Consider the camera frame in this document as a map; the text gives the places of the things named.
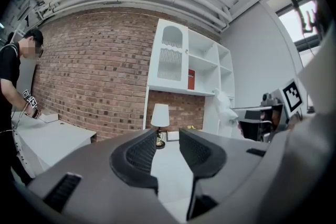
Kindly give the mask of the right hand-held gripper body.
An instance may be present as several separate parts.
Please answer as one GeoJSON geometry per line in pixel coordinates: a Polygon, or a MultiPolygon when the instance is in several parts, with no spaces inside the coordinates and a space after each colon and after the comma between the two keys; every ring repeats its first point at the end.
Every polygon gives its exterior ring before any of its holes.
{"type": "Polygon", "coordinates": [[[257,142],[271,142],[274,136],[288,128],[294,115],[303,106],[302,96],[294,79],[271,93],[265,93],[259,106],[271,106],[261,114],[261,122],[240,122],[244,138],[257,142]]]}

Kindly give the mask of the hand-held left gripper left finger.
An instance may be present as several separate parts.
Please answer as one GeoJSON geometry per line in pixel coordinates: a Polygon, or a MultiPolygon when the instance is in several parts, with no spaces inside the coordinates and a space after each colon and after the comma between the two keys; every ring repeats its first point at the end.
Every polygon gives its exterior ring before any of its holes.
{"type": "Polygon", "coordinates": [[[156,129],[143,130],[140,135],[116,147],[109,163],[112,171],[124,183],[131,187],[151,189],[157,195],[158,180],[151,175],[156,138],[156,129]]]}

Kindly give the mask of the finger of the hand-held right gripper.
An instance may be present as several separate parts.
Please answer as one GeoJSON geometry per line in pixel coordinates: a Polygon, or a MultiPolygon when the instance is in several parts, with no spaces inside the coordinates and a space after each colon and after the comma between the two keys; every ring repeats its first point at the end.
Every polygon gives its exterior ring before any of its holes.
{"type": "Polygon", "coordinates": [[[233,111],[237,114],[237,120],[240,122],[261,122],[261,114],[271,109],[271,106],[257,106],[233,108],[233,111]]]}

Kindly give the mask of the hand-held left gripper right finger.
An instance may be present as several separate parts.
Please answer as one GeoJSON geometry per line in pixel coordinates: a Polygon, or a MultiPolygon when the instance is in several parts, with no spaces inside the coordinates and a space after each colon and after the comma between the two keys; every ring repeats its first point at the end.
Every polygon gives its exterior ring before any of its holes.
{"type": "Polygon", "coordinates": [[[180,152],[193,173],[192,192],[186,220],[190,221],[218,205],[198,185],[199,180],[214,177],[226,163],[226,152],[218,145],[196,135],[191,129],[179,129],[180,152]]]}

